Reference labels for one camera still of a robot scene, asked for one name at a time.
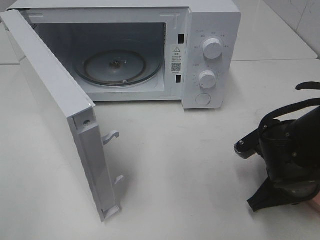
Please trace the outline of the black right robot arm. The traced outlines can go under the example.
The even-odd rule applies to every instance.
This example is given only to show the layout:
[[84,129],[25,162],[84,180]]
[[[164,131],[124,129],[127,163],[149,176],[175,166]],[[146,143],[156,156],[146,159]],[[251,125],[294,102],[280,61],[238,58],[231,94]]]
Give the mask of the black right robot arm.
[[234,145],[243,159],[260,155],[267,179],[248,199],[253,212],[314,199],[320,192],[320,109],[263,123]]

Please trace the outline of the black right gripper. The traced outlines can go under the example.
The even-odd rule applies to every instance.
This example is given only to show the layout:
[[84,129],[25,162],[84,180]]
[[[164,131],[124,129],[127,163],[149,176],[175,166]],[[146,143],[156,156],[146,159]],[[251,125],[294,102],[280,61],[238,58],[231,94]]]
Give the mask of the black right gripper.
[[256,149],[267,179],[247,200],[253,211],[311,200],[320,192],[320,123],[272,119],[237,143]]

